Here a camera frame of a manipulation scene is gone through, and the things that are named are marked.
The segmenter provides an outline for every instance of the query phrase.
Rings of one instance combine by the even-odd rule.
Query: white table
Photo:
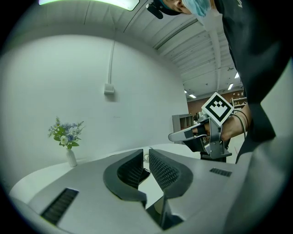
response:
[[[174,154],[183,155],[186,157],[197,158],[200,159],[200,154],[198,152],[193,153],[186,145],[182,144],[158,144],[150,146],[153,149],[161,149]],[[143,149],[144,155],[148,154],[148,150],[150,147],[139,147],[136,149]],[[127,151],[131,151],[134,149],[113,152],[110,154],[106,154],[99,157],[92,157],[87,160],[77,160],[78,164],[83,164],[86,162],[95,161],[98,159],[106,158],[114,154],[119,154]],[[144,162],[144,168],[149,169],[149,164]],[[61,163],[53,166],[49,166],[40,170],[37,170],[24,178],[18,181],[13,188],[11,189],[9,195],[11,197],[17,198],[18,200],[28,204],[29,201],[42,189],[48,186],[50,183],[54,182],[62,175],[72,170],[73,168],[69,166],[69,164]],[[146,194],[147,203],[146,208],[150,207],[154,204],[158,199],[160,199],[163,195],[163,192],[155,178],[152,174],[144,180],[138,188],[139,191],[144,192]]]

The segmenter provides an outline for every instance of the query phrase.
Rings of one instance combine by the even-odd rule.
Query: black slot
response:
[[[231,171],[222,170],[222,169],[218,169],[218,168],[212,168],[212,169],[210,169],[210,172],[221,175],[221,176],[227,176],[227,177],[230,177],[232,174]]]
[[[68,207],[71,205],[78,191],[66,188],[61,194],[45,209],[41,216],[56,225]]]

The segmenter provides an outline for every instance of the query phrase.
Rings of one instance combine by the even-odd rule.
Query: black strap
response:
[[[197,133],[198,135],[207,135],[205,125],[200,125],[197,127]]]

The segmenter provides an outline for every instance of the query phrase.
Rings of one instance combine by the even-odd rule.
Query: hand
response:
[[[205,130],[208,135],[210,135],[210,124],[206,123]],[[197,128],[192,129],[194,134],[197,133]],[[227,121],[223,124],[221,139],[225,142],[230,138],[235,137],[243,133],[241,123],[239,119],[235,116],[231,116],[227,119]]]

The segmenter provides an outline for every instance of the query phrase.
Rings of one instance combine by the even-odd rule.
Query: white wall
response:
[[[65,162],[65,148],[47,137],[56,116],[85,121],[74,148],[78,159],[170,143],[172,115],[188,113],[178,71],[146,45],[120,33],[116,38],[110,98],[103,93],[113,43],[108,36],[41,37],[2,56],[2,182],[11,187],[33,171]]]

